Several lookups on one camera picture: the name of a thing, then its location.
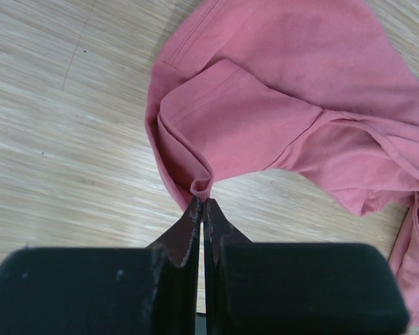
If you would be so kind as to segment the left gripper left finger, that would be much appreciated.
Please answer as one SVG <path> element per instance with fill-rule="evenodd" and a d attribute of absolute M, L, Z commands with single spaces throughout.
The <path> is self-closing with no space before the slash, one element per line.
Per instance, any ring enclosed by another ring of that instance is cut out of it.
<path fill-rule="evenodd" d="M 0 334 L 193 334 L 203 204 L 145 248 L 31 248 L 0 265 Z"/>

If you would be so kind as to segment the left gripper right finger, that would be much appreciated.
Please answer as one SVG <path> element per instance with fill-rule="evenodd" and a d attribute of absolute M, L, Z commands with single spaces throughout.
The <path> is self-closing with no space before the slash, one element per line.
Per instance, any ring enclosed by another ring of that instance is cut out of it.
<path fill-rule="evenodd" d="M 204 204 L 208 334 L 403 334 L 409 312 L 383 255 L 361 243 L 249 240 Z"/>

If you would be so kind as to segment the salmon pink t-shirt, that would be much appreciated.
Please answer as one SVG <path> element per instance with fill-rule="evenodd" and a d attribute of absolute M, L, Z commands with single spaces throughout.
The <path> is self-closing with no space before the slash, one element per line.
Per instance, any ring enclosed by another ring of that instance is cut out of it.
<path fill-rule="evenodd" d="M 250 172 L 351 213 L 409 208 L 389 259 L 419 326 L 419 81 L 364 1 L 204 1 L 154 62 L 146 131 L 181 207 Z"/>

